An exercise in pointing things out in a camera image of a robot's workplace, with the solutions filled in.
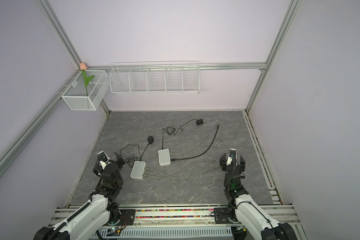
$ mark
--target white mesh basket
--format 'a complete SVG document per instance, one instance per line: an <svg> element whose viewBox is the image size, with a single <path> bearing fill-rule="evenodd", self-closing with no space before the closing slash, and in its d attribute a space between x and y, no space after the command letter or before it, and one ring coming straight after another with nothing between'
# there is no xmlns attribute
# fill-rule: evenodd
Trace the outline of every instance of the white mesh basket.
<svg viewBox="0 0 360 240"><path fill-rule="evenodd" d="M88 77L94 75L87 86L88 96L81 73L61 96L72 110L96 110L109 88L106 71L86 70L85 72Z"/></svg>
<svg viewBox="0 0 360 240"><path fill-rule="evenodd" d="M127 65L111 63L110 90L115 94L199 93L198 63Z"/></svg>

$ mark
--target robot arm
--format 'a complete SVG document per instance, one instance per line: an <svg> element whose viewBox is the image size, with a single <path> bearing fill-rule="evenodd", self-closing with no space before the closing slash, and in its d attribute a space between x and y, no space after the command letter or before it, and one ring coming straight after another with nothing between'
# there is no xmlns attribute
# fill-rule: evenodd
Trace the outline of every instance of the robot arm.
<svg viewBox="0 0 360 240"><path fill-rule="evenodd" d="M220 158L220 166L225 171L224 193L228 199L228 215L231 222L240 222L255 240L297 240L288 223L280 223L270 217L257 205L241 185L240 174L245 170L242 156L237 160L236 149L230 149L228 159L225 154Z"/></svg>
<svg viewBox="0 0 360 240"><path fill-rule="evenodd" d="M100 177L95 190L89 195L89 200L83 204L68 218L57 223L51 228L41 228L33 238L34 240L87 240L104 224L127 225L127 219L123 218L115 198L120 192L124 181L119 170L125 163L120 155L116 154L117 161L101 151L97 155L97 161L93 168ZM116 233L122 230L117 227Z"/></svg>

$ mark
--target lavender wall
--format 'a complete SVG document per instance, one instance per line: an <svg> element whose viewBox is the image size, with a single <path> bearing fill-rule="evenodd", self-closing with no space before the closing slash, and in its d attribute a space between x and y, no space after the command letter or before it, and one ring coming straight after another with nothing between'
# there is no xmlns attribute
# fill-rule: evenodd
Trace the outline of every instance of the lavender wall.
<svg viewBox="0 0 360 240"><path fill-rule="evenodd" d="M265 62L290 0L50 2L82 60L109 66L130 61ZM85 36L80 26L86 27ZM112 111L244 109L258 73L202 71L199 95L108 92L105 100Z"/></svg>
<svg viewBox="0 0 360 240"><path fill-rule="evenodd" d="M360 0L305 0L250 115L308 239L360 239Z"/></svg>
<svg viewBox="0 0 360 240"><path fill-rule="evenodd" d="M75 70L33 0L0 0L0 154ZM0 179L0 239L32 239L64 207L103 120L58 106Z"/></svg>

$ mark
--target black cable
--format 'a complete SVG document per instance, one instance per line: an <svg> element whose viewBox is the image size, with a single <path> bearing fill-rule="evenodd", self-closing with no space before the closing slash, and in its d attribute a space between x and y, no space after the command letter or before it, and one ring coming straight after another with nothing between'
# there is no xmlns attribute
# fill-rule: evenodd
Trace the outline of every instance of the black cable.
<svg viewBox="0 0 360 240"><path fill-rule="evenodd" d="M75 213L73 213L68 219L67 222L70 222L73 218L75 218L77 215L79 215L84 209L86 209L91 203L87 202L84 206L82 206L82 208L80 208L79 210L77 210ZM60 224L55 230L53 230L52 234L48 237L48 240L54 240L59 231L65 226L67 225L67 222L63 222L62 224Z"/></svg>
<svg viewBox="0 0 360 240"><path fill-rule="evenodd" d="M103 180L103 176L100 176L100 179L99 179L99 181L97 182L97 185L96 185L96 187L95 187L95 190L93 190L93 191L96 191L96 190L99 188L102 180Z"/></svg>
<svg viewBox="0 0 360 240"><path fill-rule="evenodd" d="M131 156L127 157L124 161L128 164L129 167L133 167L131 165L131 162L134 161L141 161L141 157L144 155L145 150L147 149L148 145L145 147L143 153L140 153L140 146L138 144L128 144L125 148L120 150L120 156L122 156L121 151L123 151L124 149L126 149L128 146L137 146L137 151L139 152L139 157L135 157L135 154L132 154Z"/></svg>
<svg viewBox="0 0 360 240"><path fill-rule="evenodd" d="M216 129L215 135L213 136L213 140L212 140L211 144L209 145L209 147L208 147L202 154L199 154L199 155L194 156L194 157L174 158L174 159L171 159L171 161L192 159L192 158L195 158L195 157L202 156L204 153L206 153L206 152L211 148L213 142L215 141L217 131L219 130L219 125L220 125L220 124L217 125L217 129Z"/></svg>
<svg viewBox="0 0 360 240"><path fill-rule="evenodd" d="M171 136L172 134L173 134L173 135L176 135L179 130L181 130L181 131L184 130L184 129L183 129L183 126L185 126L187 123L185 123L185 124L183 124L182 126L180 126L177 130L176 130L176 128L173 127L173 126L163 128L163 137L161 138L161 139L162 139L162 140L161 140L161 149L164 149L164 131L165 131L166 133L168 133L169 136Z"/></svg>
<svg viewBox="0 0 360 240"><path fill-rule="evenodd" d="M60 226L58 226L58 227L52 232L52 234L48 237L48 240L54 240L54 239L57 237L59 231L60 231L65 225L67 225L66 222L63 222L62 224L60 224Z"/></svg>
<svg viewBox="0 0 360 240"><path fill-rule="evenodd" d="M266 217L264 216L264 214L263 214L262 212L260 212L260 210L257 209L257 207L255 207L251 202L249 202L249 201L242 201L242 202L240 202L240 203L235 207L235 209L237 209L237 208L239 207L239 205L242 204L243 202L247 202L247 203L251 204L251 205L267 220L267 223L269 223L269 224L271 225L271 228L272 228L272 231L273 231L273 226L272 226L272 224L271 224L271 221L270 221L268 218L266 218Z"/></svg>
<svg viewBox="0 0 360 240"><path fill-rule="evenodd" d="M82 206L82 208L80 208L79 210L77 210L74 214L72 214L68 219L67 222L70 222L73 218L75 218L77 215L79 215L82 211L84 211L84 209L86 209L91 203L87 202L84 206Z"/></svg>
<svg viewBox="0 0 360 240"><path fill-rule="evenodd" d="M99 230L96 230L96 235L100 240L104 240L104 238L101 237Z"/></svg>

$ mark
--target black power adapter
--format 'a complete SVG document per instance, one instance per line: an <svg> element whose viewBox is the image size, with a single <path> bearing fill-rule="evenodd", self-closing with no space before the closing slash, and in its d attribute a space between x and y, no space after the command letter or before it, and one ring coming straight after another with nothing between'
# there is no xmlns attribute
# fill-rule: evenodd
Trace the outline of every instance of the black power adapter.
<svg viewBox="0 0 360 240"><path fill-rule="evenodd" d="M204 123L204 120L203 120L202 118L196 120L196 124L197 124L197 125L201 125L201 124L203 124L203 123Z"/></svg>
<svg viewBox="0 0 360 240"><path fill-rule="evenodd" d="M149 136L149 137L147 138L147 140L148 140L148 144L152 144L152 143L154 142L154 137Z"/></svg>

